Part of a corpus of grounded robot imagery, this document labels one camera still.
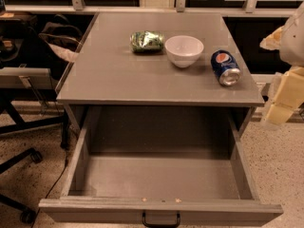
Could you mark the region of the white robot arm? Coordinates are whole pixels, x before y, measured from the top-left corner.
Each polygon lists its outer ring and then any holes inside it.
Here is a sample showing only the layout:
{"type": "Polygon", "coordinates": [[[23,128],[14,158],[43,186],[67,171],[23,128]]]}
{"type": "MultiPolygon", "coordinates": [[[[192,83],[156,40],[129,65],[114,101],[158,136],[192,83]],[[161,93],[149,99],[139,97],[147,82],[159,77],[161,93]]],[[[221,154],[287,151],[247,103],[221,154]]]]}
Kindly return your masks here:
{"type": "Polygon", "coordinates": [[[265,115],[268,123],[284,124],[304,103],[304,2],[284,26],[264,38],[259,46],[268,50],[277,49],[280,59],[291,65],[281,76],[265,115]]]}

